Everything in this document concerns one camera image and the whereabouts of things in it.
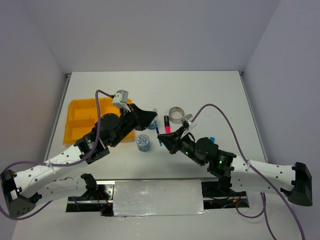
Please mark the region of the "blue gel pen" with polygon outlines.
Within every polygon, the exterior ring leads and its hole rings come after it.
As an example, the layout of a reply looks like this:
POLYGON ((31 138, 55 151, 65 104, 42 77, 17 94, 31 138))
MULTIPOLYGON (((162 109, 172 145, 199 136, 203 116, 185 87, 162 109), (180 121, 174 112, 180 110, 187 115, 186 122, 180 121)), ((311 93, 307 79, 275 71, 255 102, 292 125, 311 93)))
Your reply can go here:
MULTIPOLYGON (((154 124, 155 124, 155 130, 156 130, 157 138, 158 138, 158 136, 160 135, 160 131, 159 131, 159 127, 158 127, 158 123, 157 123, 156 119, 154 119, 154 124)), ((159 145, 162 146, 163 144, 162 144, 161 140, 158 139, 158 141, 159 141, 159 145)))

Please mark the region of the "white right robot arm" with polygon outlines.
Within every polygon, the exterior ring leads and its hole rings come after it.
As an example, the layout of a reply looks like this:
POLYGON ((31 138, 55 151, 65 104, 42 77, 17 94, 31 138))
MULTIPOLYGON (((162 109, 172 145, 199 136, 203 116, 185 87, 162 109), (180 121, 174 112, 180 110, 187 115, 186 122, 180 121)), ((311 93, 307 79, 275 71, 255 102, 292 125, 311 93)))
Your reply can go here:
POLYGON ((207 172, 218 178, 217 190, 223 196, 240 192, 279 194, 298 206, 313 205, 312 175, 304 163, 277 165, 244 160, 221 150, 208 137, 195 140, 184 133, 183 127, 157 138, 171 155, 181 152, 199 166, 207 166, 207 172))

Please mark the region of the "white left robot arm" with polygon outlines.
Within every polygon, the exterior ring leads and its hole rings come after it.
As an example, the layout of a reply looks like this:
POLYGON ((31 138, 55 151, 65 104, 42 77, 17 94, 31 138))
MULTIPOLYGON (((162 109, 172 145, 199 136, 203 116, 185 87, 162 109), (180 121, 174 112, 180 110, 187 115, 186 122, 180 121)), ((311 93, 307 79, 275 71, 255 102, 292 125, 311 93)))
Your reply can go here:
POLYGON ((103 115, 91 132, 57 156, 23 171, 5 169, 0 174, 0 183, 8 209, 6 216, 24 220, 43 202, 64 197, 95 198, 99 187, 91 174, 84 173, 79 177, 67 174, 107 156, 110 147, 116 147, 134 130, 146 130, 157 116, 155 111, 142 110, 134 103, 127 104, 127 108, 120 109, 119 115, 103 115))

